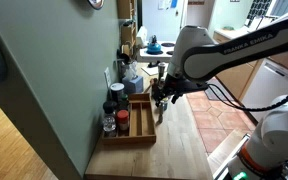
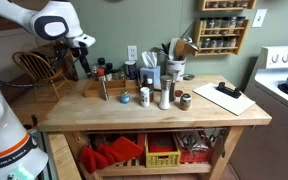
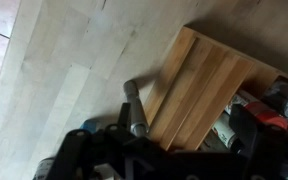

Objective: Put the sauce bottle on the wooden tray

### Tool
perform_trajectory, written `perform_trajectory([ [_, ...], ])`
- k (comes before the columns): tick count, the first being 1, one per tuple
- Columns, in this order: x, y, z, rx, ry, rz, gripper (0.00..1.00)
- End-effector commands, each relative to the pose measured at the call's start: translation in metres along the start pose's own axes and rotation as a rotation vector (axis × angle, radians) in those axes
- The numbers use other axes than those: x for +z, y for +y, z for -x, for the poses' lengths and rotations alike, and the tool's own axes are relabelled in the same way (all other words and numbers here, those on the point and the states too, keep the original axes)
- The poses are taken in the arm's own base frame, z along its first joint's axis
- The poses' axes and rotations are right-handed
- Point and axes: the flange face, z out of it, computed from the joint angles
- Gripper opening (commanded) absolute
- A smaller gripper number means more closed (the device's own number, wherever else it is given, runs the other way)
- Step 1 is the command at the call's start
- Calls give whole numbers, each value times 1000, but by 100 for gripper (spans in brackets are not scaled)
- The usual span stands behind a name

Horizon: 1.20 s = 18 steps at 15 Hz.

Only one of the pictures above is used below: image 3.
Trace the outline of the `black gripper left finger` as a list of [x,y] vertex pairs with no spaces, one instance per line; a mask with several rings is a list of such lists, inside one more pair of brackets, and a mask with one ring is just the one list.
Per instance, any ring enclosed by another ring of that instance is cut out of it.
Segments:
[[91,138],[92,134],[86,130],[75,129],[68,132],[46,180],[89,180],[92,167],[86,162],[85,154]]

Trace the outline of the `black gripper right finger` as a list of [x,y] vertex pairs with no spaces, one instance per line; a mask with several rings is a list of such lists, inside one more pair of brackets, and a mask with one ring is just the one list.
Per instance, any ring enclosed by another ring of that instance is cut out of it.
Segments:
[[284,129],[257,120],[242,105],[233,105],[229,125],[245,145],[246,180],[277,180],[284,154]]

